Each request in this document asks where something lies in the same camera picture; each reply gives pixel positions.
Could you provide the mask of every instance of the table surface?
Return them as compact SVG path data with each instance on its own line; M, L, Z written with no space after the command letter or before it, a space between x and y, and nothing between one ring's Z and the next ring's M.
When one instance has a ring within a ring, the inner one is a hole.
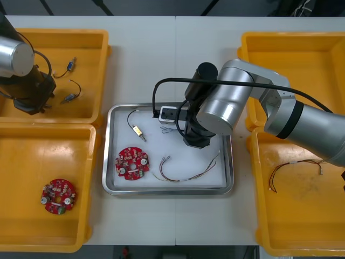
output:
M246 31L344 31L345 18L8 16L17 28L104 29L108 59L103 115L115 104L150 102L157 81L192 77L202 62L221 69L237 57ZM186 84L165 84L157 101L182 101ZM207 197L113 197L101 184L102 152L93 175L87 244L255 244L257 217L244 111L232 136L234 187Z

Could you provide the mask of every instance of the yellow plastic bin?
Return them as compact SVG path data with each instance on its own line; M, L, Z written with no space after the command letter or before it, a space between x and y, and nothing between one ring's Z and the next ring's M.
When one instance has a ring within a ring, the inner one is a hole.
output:
M273 256L345 256L344 168L295 163L319 159L311 152L255 128L247 139L256 185L257 242Z
M345 33L247 32L238 57L287 77L291 88L306 92L334 113L345 114ZM265 125L259 101L250 98L247 113L248 130Z
M45 113L28 115L13 106L13 101L0 96L0 122L27 123L81 123L100 127L104 77L108 48L108 33L104 30L56 30L56 29L18 29L33 45L49 59L52 70L57 75L66 71L68 62L77 58L73 72L62 78L54 78L55 97L48 100L52 108ZM45 60L35 55L39 70L48 73ZM80 96L67 104L61 101L70 93Z
M91 125L0 123L0 251L74 252L90 237L90 181L99 140ZM66 179L72 210L55 215L43 187Z

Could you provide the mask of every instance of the metal tray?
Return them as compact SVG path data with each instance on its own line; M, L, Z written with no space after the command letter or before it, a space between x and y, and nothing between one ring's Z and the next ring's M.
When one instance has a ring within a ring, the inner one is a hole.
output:
M157 103L156 107L160 108L162 105L178 106L179 103ZM222 137L224 157L222 162L225 168L225 187L219 188L186 188L186 187L117 187L115 186L114 170L116 157L116 144L113 141L114 136L114 114L116 111L130 111L139 108L142 111L149 111L152 109L152 104L123 104L115 105L108 112L106 141L103 158L103 173L102 184L104 190L111 195L215 195L224 194L231 190L233 178L233 164L232 164L232 146L231 137Z

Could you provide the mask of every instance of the colored wires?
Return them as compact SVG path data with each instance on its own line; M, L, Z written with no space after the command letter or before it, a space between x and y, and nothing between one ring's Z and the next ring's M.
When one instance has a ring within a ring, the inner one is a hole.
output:
M62 100L61 104L69 103L69 102L75 100L78 96L80 96L80 93L81 93L81 86L76 81L74 81L72 79L70 79L68 81L75 83L79 87L79 93L70 93L69 95L67 95L64 98L64 100Z
M162 175L162 177L164 178L163 179L159 179L156 175L154 175L154 177L156 177L158 180L160 181L169 181L169 182L184 182L184 181L189 181L189 180L193 180L193 179L197 179L197 178L200 178L201 176L203 176L205 173L207 173L208 171L210 171L212 168L214 168L214 166L216 165L217 161L216 158L219 156L219 152L218 154L211 160L211 162L209 163L209 165L207 166L207 168L202 172L202 173L199 173L197 175L194 175L190 178L187 178L187 179L182 179L182 180L173 180L171 178L168 178L164 172L163 172L163 165L165 164L165 162L167 162L169 159L170 159L170 156L168 156L167 158L163 157L162 160L161 160L161 163L160 163L160 173Z
M323 171L322 171L322 167L321 167L321 163L323 163L323 160L315 160L315 159L304 159L304 160L299 160L299 161L292 161L292 162L288 162L288 163L283 163L281 165L278 165L274 170L273 172L271 173L271 176L270 176L270 179L269 179L269 182L268 182L268 185L269 185L269 190L272 190L274 191L275 193L277 193L277 189L275 188L274 186L274 177L277 173L277 171L283 167L283 166L286 166L286 165L290 165L290 164L293 164L293 163L301 163L301 162L305 162L305 163L314 163L316 165L319 166L319 172L320 172L320 175L323 175Z

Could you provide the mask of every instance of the circular circuit board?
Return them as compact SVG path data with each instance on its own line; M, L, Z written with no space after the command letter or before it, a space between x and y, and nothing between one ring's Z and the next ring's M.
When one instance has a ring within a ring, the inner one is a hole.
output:
M127 147L115 160L116 172L126 180L138 180L149 171L148 155L138 147Z
M55 179L43 187L41 203L53 214L63 214L71 210L77 198L74 186L65 179Z

